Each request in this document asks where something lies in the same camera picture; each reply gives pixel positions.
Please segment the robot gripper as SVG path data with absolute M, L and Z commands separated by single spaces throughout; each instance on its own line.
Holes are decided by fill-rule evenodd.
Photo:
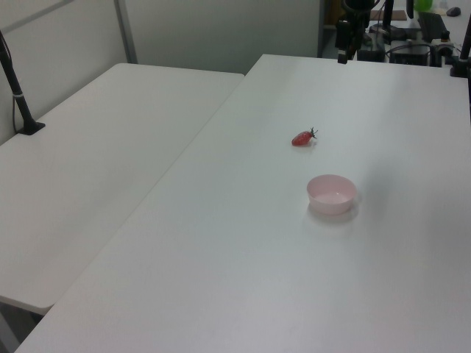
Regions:
M 338 49 L 338 63 L 346 64 L 352 60 L 362 46 L 364 25 L 368 23 L 372 9 L 372 0 L 343 0 L 344 8 L 349 22 L 357 22 L 352 27 L 352 40 L 350 44 L 350 23 L 339 21 L 336 25 L 336 48 Z

